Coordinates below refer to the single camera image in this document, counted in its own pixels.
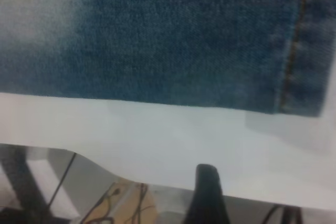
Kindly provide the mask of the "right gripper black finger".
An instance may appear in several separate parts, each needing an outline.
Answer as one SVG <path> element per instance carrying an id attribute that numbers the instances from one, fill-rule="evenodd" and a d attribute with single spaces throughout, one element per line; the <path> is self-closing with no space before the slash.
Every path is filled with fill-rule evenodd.
<path id="1" fill-rule="evenodd" d="M 217 169 L 209 164 L 196 167 L 195 189 L 184 223 L 230 223 Z"/>

